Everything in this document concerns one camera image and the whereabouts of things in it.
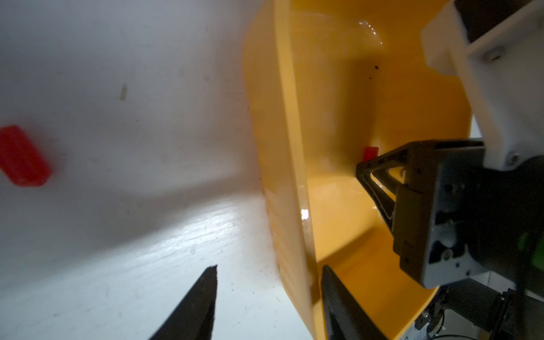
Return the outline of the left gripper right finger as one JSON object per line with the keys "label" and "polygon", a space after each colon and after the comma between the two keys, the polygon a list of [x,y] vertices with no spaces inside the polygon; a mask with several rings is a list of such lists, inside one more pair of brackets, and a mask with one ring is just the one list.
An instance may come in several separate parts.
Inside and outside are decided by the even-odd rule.
{"label": "left gripper right finger", "polygon": [[322,270],[320,286],[327,339],[387,339],[328,265]]}

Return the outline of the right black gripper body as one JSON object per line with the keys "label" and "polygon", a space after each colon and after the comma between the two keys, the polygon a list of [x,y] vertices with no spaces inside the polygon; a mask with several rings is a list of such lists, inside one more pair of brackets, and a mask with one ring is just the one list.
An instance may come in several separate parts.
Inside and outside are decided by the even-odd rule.
{"label": "right black gripper body", "polygon": [[400,266],[425,288],[493,271],[543,292],[543,268],[523,253],[543,233],[543,158],[487,169],[479,140],[410,143],[392,223]]}

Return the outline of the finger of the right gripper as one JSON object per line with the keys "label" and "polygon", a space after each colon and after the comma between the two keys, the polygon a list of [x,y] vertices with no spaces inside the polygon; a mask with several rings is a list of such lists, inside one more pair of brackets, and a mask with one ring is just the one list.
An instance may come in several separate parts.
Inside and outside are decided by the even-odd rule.
{"label": "finger of the right gripper", "polygon": [[411,191],[407,185],[391,173],[394,169],[404,170],[409,163],[409,146],[399,147],[391,152],[378,155],[356,166],[356,178],[373,200],[386,227],[392,234],[404,232],[409,218]]}

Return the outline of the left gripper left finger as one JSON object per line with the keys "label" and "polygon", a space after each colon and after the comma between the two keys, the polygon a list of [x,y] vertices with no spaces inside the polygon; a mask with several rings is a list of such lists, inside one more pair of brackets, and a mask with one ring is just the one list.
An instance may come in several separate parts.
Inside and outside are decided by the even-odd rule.
{"label": "left gripper left finger", "polygon": [[210,340],[217,287],[217,266],[209,266],[150,339]]}

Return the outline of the red screw protection sleeve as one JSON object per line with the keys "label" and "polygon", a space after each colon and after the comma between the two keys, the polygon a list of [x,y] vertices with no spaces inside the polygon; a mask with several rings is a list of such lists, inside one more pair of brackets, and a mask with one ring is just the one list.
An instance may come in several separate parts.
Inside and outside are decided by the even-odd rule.
{"label": "red screw protection sleeve", "polygon": [[51,167],[19,126],[1,128],[1,170],[19,187],[43,186],[52,176]]}
{"label": "red screw protection sleeve", "polygon": [[362,161],[368,162],[371,160],[374,160],[379,155],[379,147],[374,146],[367,146],[364,149],[363,155],[362,155]]}

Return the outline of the yellow plastic storage box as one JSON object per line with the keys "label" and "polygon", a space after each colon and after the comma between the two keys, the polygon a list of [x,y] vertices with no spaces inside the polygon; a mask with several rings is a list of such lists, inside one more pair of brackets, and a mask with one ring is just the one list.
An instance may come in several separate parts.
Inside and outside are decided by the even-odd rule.
{"label": "yellow plastic storage box", "polygon": [[243,71],[281,281],[324,339],[320,276],[331,266],[389,339],[434,296],[400,269],[393,238],[356,179],[367,147],[465,138],[459,80],[426,65],[422,29],[442,1],[265,1]]}

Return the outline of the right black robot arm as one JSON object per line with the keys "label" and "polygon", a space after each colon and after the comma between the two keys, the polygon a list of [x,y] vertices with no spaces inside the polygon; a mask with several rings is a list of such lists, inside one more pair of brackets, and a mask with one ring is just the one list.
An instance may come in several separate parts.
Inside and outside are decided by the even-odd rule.
{"label": "right black robot arm", "polygon": [[493,339],[543,338],[543,158],[488,169],[480,139],[408,143],[356,166],[400,268]]}

